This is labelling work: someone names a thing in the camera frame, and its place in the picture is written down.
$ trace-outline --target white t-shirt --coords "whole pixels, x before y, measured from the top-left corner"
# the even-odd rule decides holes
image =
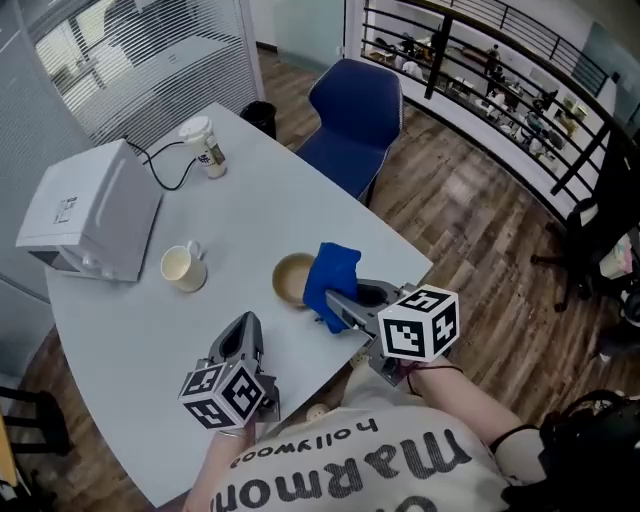
[[[415,62],[413,61],[408,61],[406,62],[403,66],[402,66],[402,71],[404,71],[405,73],[409,73],[410,75],[423,80],[424,77],[422,76],[422,69],[420,69],[420,66],[418,66]]]
[[[495,455],[462,422],[427,407],[337,409],[238,457],[211,511],[502,511],[509,483],[544,478],[537,430]]]

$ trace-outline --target trash can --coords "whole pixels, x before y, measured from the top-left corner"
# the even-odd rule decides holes
[[[266,101],[254,101],[242,109],[240,117],[272,139],[276,138],[276,107]]]

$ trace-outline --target black chair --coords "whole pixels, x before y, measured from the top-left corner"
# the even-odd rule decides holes
[[[624,142],[611,134],[593,197],[576,205],[567,218],[566,229],[552,223],[546,226],[559,241],[561,254],[531,256],[533,264],[555,265],[567,271],[564,297],[554,307],[558,313],[567,309],[574,286],[578,286],[580,298],[586,300],[592,293],[591,276],[596,278],[595,282],[603,280],[600,260],[640,222],[638,191],[640,167],[637,154],[635,150],[627,151]],[[594,206],[597,206],[598,212],[583,226],[580,214]]]
[[[65,456],[72,448],[64,416],[55,398],[41,391],[29,393],[0,386],[0,396],[35,406],[35,418],[4,416],[7,427],[37,428],[42,433],[42,443],[11,443],[13,453],[55,453]]]
[[[38,483],[38,471],[31,472],[31,479],[22,477],[16,487],[9,488],[0,482],[0,510],[2,512],[54,512],[57,495],[43,489]]]

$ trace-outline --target white table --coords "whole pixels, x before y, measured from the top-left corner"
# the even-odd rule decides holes
[[[285,255],[315,253],[323,241],[362,251],[358,275],[417,283],[431,263],[359,202],[285,147],[213,104],[229,170],[209,180],[194,168],[165,194],[135,284],[47,271],[60,339],[84,401],[109,447],[156,506],[191,487],[211,440],[178,402],[184,378],[216,336],[245,311],[262,322],[263,367],[277,377],[283,419],[362,346],[356,332],[331,336],[312,311],[273,293],[271,273]],[[177,129],[150,148],[175,141]],[[171,148],[156,159],[172,184],[192,156]],[[160,276],[174,245],[198,240],[208,280],[182,294]]]

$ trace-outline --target sleeve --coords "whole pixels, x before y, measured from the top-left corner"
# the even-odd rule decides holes
[[[490,446],[502,475],[511,484],[532,484],[546,478],[539,455],[544,446],[540,430],[523,425],[496,439]]]

